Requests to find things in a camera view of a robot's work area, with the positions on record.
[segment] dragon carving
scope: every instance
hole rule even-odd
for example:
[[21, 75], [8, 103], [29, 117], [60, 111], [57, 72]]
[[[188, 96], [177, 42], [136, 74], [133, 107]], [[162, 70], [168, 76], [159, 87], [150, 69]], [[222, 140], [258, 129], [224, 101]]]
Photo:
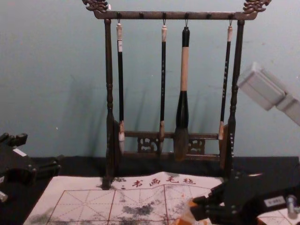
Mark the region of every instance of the dragon carving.
[[251, 14], [254, 12], [263, 12], [264, 10], [266, 10], [266, 8], [264, 8], [264, 5], [269, 5], [270, 2], [272, 0], [246, 0], [246, 2], [244, 3], [244, 14]]
[[89, 11], [99, 11], [101, 13], [106, 13], [106, 10], [108, 9], [107, 1], [105, 0], [82, 0], [84, 5], [88, 6], [86, 7]]

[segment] black tablecloth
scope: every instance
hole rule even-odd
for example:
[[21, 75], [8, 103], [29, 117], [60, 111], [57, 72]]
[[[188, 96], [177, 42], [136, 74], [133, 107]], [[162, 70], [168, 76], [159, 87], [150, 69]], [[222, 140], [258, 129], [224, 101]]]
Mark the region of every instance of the black tablecloth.
[[[37, 163], [46, 158], [34, 159]], [[292, 171], [299, 163], [297, 157], [236, 157], [234, 168], [246, 173], [276, 173], [279, 170]], [[105, 159], [91, 157], [66, 157], [61, 161], [62, 176], [98, 177], [105, 173]], [[201, 176], [220, 176], [221, 171], [216, 162], [185, 161], [175, 163], [155, 159], [124, 159], [118, 176], [150, 175], [160, 171]], [[20, 184], [5, 184], [1, 191], [9, 196], [5, 204], [0, 204], [0, 225], [22, 225], [50, 179], [39, 180], [32, 187]]]

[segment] calligraphy brush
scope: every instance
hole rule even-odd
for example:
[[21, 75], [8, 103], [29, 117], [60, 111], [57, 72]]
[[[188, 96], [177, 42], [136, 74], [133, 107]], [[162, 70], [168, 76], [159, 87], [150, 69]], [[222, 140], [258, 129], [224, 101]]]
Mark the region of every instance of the calligraphy brush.
[[188, 152], [188, 50], [189, 29], [186, 24], [182, 31], [181, 78], [180, 95], [176, 114], [176, 129], [174, 133], [174, 156], [176, 161], [182, 161]]
[[124, 129], [124, 99], [123, 99], [123, 40], [122, 25], [120, 21], [117, 24], [117, 44], [118, 44], [118, 68], [119, 68], [119, 109], [120, 109], [120, 131], [119, 144], [123, 153], [125, 150], [125, 129]]
[[161, 99], [160, 99], [160, 126], [159, 126], [159, 149], [160, 155], [163, 151], [164, 138], [165, 138], [165, 47], [167, 37], [167, 26], [164, 25], [161, 29], [162, 42], [161, 42]]
[[228, 78], [228, 67], [229, 67], [230, 47], [231, 47], [232, 36], [233, 36], [233, 28], [232, 28], [231, 22], [230, 22], [230, 25], [228, 27], [228, 35], [227, 35], [227, 49], [226, 49], [225, 72], [224, 72], [224, 81], [223, 81], [223, 94], [222, 94], [221, 119], [220, 119], [220, 128], [219, 128], [219, 140], [223, 140], [223, 138], [224, 138], [224, 113], [225, 113], [227, 78]]

